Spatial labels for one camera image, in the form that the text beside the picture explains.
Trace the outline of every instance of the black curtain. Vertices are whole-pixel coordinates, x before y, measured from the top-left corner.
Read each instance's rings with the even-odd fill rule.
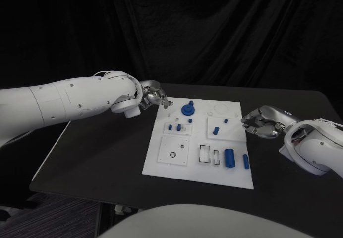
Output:
[[[0,89],[119,70],[167,83],[320,90],[343,113],[341,11],[339,0],[1,1]],[[0,201],[27,196],[62,129],[0,149]]]

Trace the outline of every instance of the floor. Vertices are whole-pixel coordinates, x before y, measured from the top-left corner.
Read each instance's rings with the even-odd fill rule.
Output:
[[[98,202],[43,193],[29,201],[37,208],[10,209],[11,217],[0,222],[1,238],[94,238]]]

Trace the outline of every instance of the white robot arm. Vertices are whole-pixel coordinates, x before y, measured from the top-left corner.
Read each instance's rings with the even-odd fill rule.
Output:
[[[119,71],[45,85],[0,90],[0,147],[23,133],[102,113],[140,114],[151,104],[171,105],[156,81]]]
[[[258,127],[246,125],[254,119]],[[279,153],[315,175],[330,169],[343,177],[343,127],[327,120],[301,121],[290,112],[262,106],[242,118],[246,132],[261,138],[275,138],[282,132],[284,146]]]

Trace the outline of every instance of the black table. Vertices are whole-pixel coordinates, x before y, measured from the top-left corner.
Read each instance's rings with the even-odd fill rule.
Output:
[[[303,120],[341,123],[315,91],[163,84],[170,97],[241,102],[242,115],[274,105]],[[248,134],[254,190],[141,174],[157,106],[130,119],[109,110],[70,122],[37,176],[33,191],[148,209],[180,203],[223,207],[264,217],[315,237],[343,233],[343,179],[317,176],[278,153],[282,136]]]

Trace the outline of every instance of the white board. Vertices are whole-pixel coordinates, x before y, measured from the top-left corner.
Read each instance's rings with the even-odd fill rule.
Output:
[[[158,107],[143,174],[254,189],[252,173],[249,169],[245,169],[243,164],[243,154],[248,155],[248,149],[245,130],[242,124],[238,123],[238,120],[242,118],[239,102],[186,98],[168,98],[168,100],[173,101],[173,106],[167,109],[164,109],[163,106]],[[194,114],[186,116],[181,114],[180,109],[190,100],[193,101]],[[212,137],[212,135],[209,136],[207,128],[213,127],[216,122],[220,123],[217,124],[219,137],[215,135]],[[181,130],[180,134],[177,134],[174,130],[168,133],[168,124],[171,124],[173,127],[177,124],[183,125],[183,127],[192,125],[190,135],[186,135]],[[164,144],[161,145],[163,137],[174,137],[166,146]],[[170,149],[179,145],[177,142],[180,142],[180,138],[187,139],[187,159],[180,158],[179,164],[173,164],[166,162],[167,158],[164,157],[164,161],[160,163],[160,148],[164,155],[170,154]],[[200,145],[210,146],[210,163],[199,162]],[[235,151],[236,166],[233,168],[225,166],[225,149],[233,149]],[[217,166],[213,164],[213,159],[216,160],[216,157],[213,157],[215,150],[219,151]]]

